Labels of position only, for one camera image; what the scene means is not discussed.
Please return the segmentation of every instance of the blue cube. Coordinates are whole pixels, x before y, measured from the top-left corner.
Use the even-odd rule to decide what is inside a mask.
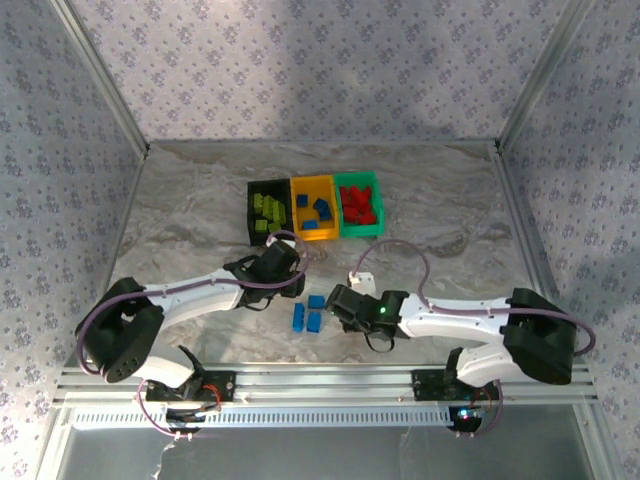
[[[322,314],[320,312],[309,312],[307,318],[307,332],[320,333],[320,324],[322,323]]]
[[[293,307],[293,331],[301,332],[304,330],[304,305],[296,303]]]
[[[324,308],[324,297],[322,295],[309,295],[309,308],[322,310]]]
[[[317,220],[307,220],[305,222],[302,222],[302,229],[303,230],[314,230],[318,228],[318,221]]]
[[[322,212],[324,212],[325,210],[329,210],[329,203],[326,200],[319,198],[313,204],[313,209],[320,215],[322,215]]]
[[[309,197],[307,195],[298,195],[296,197],[296,205],[300,208],[304,208],[309,205]]]

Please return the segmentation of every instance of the green tray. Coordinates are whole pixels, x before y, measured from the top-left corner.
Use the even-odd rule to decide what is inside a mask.
[[[373,237],[384,233],[384,205],[380,198],[380,187],[376,173],[369,172],[345,172],[334,173],[333,182],[336,186],[336,198],[338,199],[338,210],[340,211],[340,236],[341,237]],[[371,207],[378,222],[374,225],[352,225],[345,223],[342,212],[342,198],[340,197],[340,187],[356,186],[360,189],[371,187]]]

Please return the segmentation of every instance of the floral wallpaper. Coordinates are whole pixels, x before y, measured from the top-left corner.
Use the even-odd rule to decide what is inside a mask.
[[[19,478],[137,158],[49,3],[4,0],[0,18],[0,478]]]
[[[589,355],[629,478],[640,478],[640,6],[600,0],[507,152],[559,302]]]
[[[494,138],[565,0],[73,0],[148,141]]]

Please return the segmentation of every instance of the gray marble tabletop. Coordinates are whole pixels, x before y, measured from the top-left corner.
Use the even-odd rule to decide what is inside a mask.
[[[246,184],[339,171],[374,170],[386,209],[386,232],[417,244],[431,262],[425,290],[434,298],[508,295],[527,286],[502,194],[485,155],[462,148],[411,146],[154,145],[136,193],[112,280],[164,283],[210,273],[259,252],[250,247]],[[328,295],[371,238],[313,242],[302,300]],[[420,260],[406,248],[372,252],[364,271],[378,292],[415,291]],[[296,300],[277,297],[264,312],[218,312],[183,322],[162,338],[203,362],[442,363],[458,345],[443,338],[398,341],[378,354],[360,334],[345,334],[325,313],[319,334],[294,333]]]

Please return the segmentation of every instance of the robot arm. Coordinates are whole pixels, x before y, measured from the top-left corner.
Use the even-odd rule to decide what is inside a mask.
[[[201,381],[199,363],[185,348],[157,341],[158,333],[206,313],[241,307],[258,310],[253,305],[266,302],[268,306],[275,295],[299,296],[304,290],[304,275],[284,287],[264,288],[265,284],[293,279],[299,273],[295,270],[299,261],[300,256],[290,244],[276,241],[261,256],[242,258],[195,279],[140,285],[133,278],[123,278],[95,308],[116,296],[134,298],[98,314],[84,336],[84,350],[109,383],[137,376],[178,389],[181,396],[187,397],[197,390],[194,384]],[[140,296],[144,291],[161,294]],[[77,336],[87,318],[78,325]]]
[[[362,332],[370,348],[390,351],[394,338],[444,336],[486,343],[451,352],[447,375],[473,387],[525,373],[545,383],[571,382],[576,327],[542,315],[492,314],[507,308],[541,308],[561,312],[528,289],[514,289],[510,298],[480,302],[436,300],[439,310],[430,310],[416,294],[383,292],[380,300],[345,285],[337,285],[326,304],[345,332]],[[473,311],[464,315],[464,310]],[[486,310],[486,314],[477,314]],[[374,347],[384,342],[386,349]]]

